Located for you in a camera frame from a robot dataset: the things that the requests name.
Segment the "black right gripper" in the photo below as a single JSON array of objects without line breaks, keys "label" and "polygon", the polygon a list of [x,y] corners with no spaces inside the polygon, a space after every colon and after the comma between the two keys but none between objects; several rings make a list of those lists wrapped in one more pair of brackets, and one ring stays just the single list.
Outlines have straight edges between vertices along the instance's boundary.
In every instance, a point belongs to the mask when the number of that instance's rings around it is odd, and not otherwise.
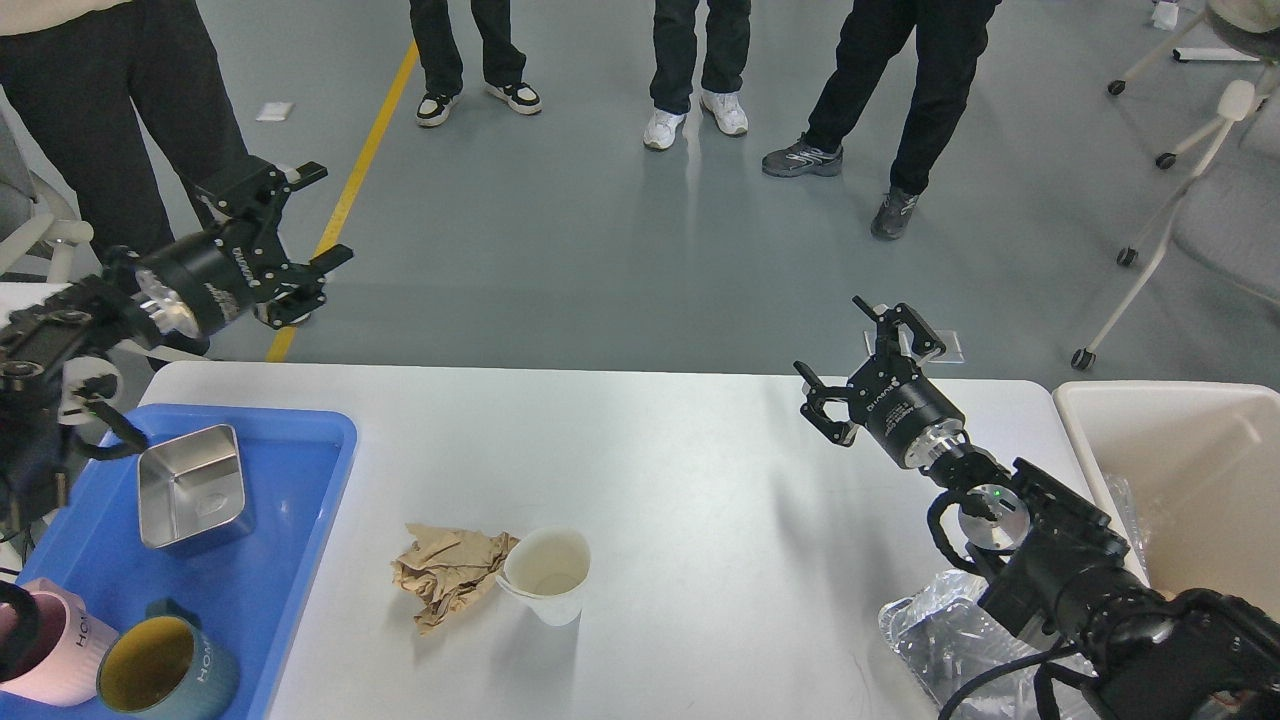
[{"label": "black right gripper", "polygon": [[[923,470],[966,438],[964,414],[922,372],[923,363],[945,355],[948,346],[908,304],[872,306],[860,296],[852,302],[876,324],[870,356],[840,387],[794,361],[805,387],[800,414],[842,447],[864,427],[901,469]],[[847,419],[833,419],[828,404],[845,405]]]}]

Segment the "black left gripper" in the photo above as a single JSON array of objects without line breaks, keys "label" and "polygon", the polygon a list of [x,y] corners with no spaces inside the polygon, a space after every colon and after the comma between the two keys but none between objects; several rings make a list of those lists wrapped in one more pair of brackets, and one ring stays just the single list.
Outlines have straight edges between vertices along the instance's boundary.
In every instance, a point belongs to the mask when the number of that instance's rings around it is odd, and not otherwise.
[{"label": "black left gripper", "polygon": [[326,274],[355,252],[338,243],[311,263],[288,263],[276,228],[293,192],[328,176],[306,161],[282,168],[256,156],[197,184],[225,217],[137,261],[142,307],[161,334],[209,337],[247,313],[273,329],[298,325],[326,302]]}]

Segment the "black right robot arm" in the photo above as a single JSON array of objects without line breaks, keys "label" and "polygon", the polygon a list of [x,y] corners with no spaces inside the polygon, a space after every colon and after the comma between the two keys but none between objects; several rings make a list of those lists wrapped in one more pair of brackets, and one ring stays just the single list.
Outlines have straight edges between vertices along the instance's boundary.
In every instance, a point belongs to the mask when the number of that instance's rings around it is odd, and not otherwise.
[{"label": "black right robot arm", "polygon": [[876,324],[870,355],[841,387],[795,363],[801,415],[840,446],[865,429],[901,469],[931,478],[941,489],[927,514],[934,547],[986,580],[983,610],[1014,635],[1034,620],[1056,635],[966,682],[942,719],[1028,667],[1042,719],[1060,715],[1055,683],[1102,719],[1193,719],[1220,700],[1238,719],[1277,716],[1275,620],[1235,596],[1194,588],[1166,600],[1140,582],[1108,514],[1032,462],[1006,468],[970,442],[964,414],[922,370],[946,347],[913,307],[855,304]]}]

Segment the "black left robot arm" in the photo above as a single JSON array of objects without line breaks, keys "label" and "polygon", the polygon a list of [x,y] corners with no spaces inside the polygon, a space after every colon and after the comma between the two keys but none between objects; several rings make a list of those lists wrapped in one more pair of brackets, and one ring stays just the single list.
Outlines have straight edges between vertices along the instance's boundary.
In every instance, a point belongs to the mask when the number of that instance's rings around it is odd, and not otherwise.
[{"label": "black left robot arm", "polygon": [[87,397],[84,406],[116,433],[114,446],[87,445],[63,427],[68,361],[127,340],[155,348],[174,332],[206,338],[248,313],[280,329],[325,304],[326,274],[353,254],[338,243],[307,263],[288,259],[278,236],[283,208],[326,169],[308,161],[291,178],[261,158],[242,159],[198,187],[225,220],[147,258],[124,260],[122,270],[133,272],[134,283],[91,275],[10,314],[3,329],[4,532],[20,533],[68,503],[70,451],[110,460],[148,447],[100,398]]}]

